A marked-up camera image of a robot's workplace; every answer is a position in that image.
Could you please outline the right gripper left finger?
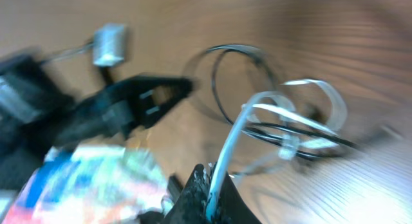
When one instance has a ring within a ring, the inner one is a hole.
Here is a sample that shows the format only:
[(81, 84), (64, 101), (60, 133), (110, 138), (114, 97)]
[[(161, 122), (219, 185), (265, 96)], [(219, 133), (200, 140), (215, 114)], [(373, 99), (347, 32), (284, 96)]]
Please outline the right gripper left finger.
[(204, 165), (195, 165), (177, 202), (161, 224), (205, 224), (205, 209), (208, 204), (210, 176)]

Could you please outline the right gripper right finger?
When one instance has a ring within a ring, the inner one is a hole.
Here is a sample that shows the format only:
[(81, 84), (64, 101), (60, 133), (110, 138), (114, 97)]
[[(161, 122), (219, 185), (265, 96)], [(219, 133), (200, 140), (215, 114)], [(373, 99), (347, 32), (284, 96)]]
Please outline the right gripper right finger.
[(261, 224), (258, 218), (242, 200), (229, 175), (226, 175), (221, 187), (218, 202), (218, 223)]

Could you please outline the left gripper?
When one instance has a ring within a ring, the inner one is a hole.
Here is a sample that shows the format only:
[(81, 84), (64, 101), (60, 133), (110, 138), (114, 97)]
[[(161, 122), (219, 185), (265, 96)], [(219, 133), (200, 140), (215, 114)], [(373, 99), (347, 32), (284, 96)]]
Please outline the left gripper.
[(48, 126), (49, 143), (60, 147), (96, 136), (127, 137), (134, 121), (135, 127), (149, 129), (190, 95), (194, 81), (186, 77), (137, 75), (118, 81), (109, 89), (135, 92), (135, 119), (126, 99), (105, 89), (53, 119)]

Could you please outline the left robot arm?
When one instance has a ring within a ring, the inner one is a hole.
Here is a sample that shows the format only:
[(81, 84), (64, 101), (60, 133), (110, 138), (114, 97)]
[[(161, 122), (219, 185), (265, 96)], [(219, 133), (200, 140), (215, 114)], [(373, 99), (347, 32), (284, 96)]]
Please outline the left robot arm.
[(21, 189), (51, 147), (153, 127), (193, 89), (185, 77), (136, 75), (77, 102), (32, 55), (2, 59), (1, 189)]

